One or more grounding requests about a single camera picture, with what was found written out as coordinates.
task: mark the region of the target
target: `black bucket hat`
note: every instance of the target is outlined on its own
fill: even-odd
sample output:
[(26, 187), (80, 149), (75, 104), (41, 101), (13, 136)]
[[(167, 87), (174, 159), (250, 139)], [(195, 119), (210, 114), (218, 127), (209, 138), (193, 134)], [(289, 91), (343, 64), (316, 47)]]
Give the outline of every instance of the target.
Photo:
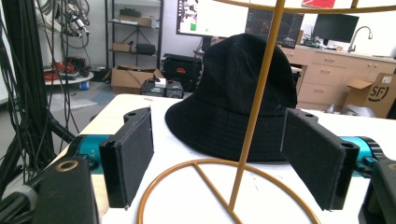
[[(175, 137), (202, 153), (239, 161), (265, 46), (257, 36), (241, 34), (206, 50), (197, 90), (165, 113)], [(275, 47), (248, 161), (286, 160), (280, 152), (284, 117), (296, 104), (289, 61)]]

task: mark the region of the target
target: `kitchen faucet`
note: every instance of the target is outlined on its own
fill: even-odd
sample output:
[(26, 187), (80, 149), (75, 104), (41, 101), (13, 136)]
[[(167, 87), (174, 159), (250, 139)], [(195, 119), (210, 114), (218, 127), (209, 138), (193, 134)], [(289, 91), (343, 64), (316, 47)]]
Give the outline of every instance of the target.
[(347, 52), (348, 53), (350, 53), (351, 51), (355, 51), (356, 50), (356, 45), (354, 46), (353, 45), (353, 43), (355, 42), (355, 38), (356, 38), (356, 35), (358, 34), (358, 31), (359, 30), (361, 30), (362, 28), (367, 28), (367, 29), (369, 29), (369, 39), (373, 39), (373, 33), (371, 32), (371, 29), (370, 29), (370, 27), (368, 27), (368, 26), (362, 26), (362, 27), (360, 27), (358, 30), (356, 30), (356, 32), (355, 32), (355, 34), (353, 35), (353, 37), (352, 37), (352, 41), (350, 42), (350, 46), (349, 46), (349, 48), (347, 49)]

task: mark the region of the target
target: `wall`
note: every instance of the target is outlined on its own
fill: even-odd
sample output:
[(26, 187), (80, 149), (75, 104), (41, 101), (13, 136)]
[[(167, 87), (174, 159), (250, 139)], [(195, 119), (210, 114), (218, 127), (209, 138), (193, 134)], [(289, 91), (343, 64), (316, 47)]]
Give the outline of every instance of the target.
[[(89, 0), (91, 11), (89, 19), (91, 25), (87, 26), (87, 29), (92, 31), (90, 35), (90, 43), (86, 48), (87, 52), (83, 49), (70, 49), (69, 54), (79, 55), (87, 58), (87, 54), (91, 59), (92, 64), (105, 64), (106, 63), (106, 31), (105, 31), (105, 3), (104, 1)], [(276, 0), (256, 0), (251, 1), (252, 3), (264, 3), (265, 5), (274, 6)], [(334, 8), (349, 7), (352, 0), (336, 0)], [(302, 0), (288, 0), (286, 7), (300, 7)], [(360, 0), (360, 7), (372, 7), (372, 6), (386, 6), (394, 5), (394, 0)], [(163, 49), (162, 55), (165, 53), (174, 53), (186, 56), (193, 56), (193, 51), (200, 45), (201, 38), (189, 35), (176, 35), (176, 20), (177, 20), (177, 0), (164, 0), (163, 9)], [(316, 20), (314, 14), (305, 14), (302, 29), (310, 34)], [(396, 42), (393, 40), (396, 36), (396, 26), (391, 25), (393, 21), (389, 18), (396, 18), (396, 11), (381, 12), (381, 13), (366, 13), (359, 14), (360, 20), (358, 27), (367, 25), (371, 27), (374, 38), (372, 40), (367, 39), (367, 30), (361, 30), (356, 38), (355, 44), (357, 45), (357, 52), (362, 54), (370, 55), (384, 55), (384, 56), (395, 56), (396, 55)], [(78, 39), (72, 39), (73, 43), (77, 44)], [(348, 44), (334, 43), (329, 44), (343, 45), (344, 49), (347, 49)], [(50, 62), (48, 56), (48, 50), (46, 45), (43, 48), (43, 61)], [(60, 53), (56, 54), (56, 59), (60, 60)]]

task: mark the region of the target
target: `drawer handle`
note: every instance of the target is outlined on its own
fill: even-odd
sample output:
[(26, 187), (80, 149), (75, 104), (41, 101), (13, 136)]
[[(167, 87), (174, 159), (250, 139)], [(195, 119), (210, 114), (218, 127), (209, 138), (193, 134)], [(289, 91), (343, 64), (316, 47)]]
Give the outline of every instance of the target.
[(324, 92), (323, 89), (314, 89), (315, 92)]

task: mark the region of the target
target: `metal shelving unit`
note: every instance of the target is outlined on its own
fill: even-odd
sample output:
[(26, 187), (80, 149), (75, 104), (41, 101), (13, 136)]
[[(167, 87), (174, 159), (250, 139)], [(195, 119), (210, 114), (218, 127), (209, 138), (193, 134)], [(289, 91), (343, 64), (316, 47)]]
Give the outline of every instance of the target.
[[(159, 26), (155, 28), (142, 26), (139, 24), (133, 24), (132, 22), (119, 21), (119, 14), (117, 8), (121, 7), (139, 7), (147, 10), (157, 12), (159, 18)], [(117, 59), (120, 57), (130, 57), (129, 55), (135, 56), (135, 64), (138, 65), (139, 56), (142, 57), (155, 57), (156, 66), (161, 66), (161, 48), (162, 48), (162, 35), (163, 35), (163, 0), (106, 0), (105, 1), (106, 11), (106, 67), (112, 68), (117, 65)], [(134, 41), (135, 44), (142, 43), (141, 37), (144, 38), (144, 43), (150, 43), (156, 46), (156, 52), (153, 55), (138, 54), (135, 50), (131, 52), (116, 51), (113, 50), (112, 44), (117, 42), (116, 39), (120, 39), (117, 34), (120, 32), (129, 32), (126, 38), (123, 38), (123, 42), (127, 43), (127, 40)], [(150, 33), (151, 36), (156, 35), (155, 44), (151, 43), (145, 36), (145, 33)]]

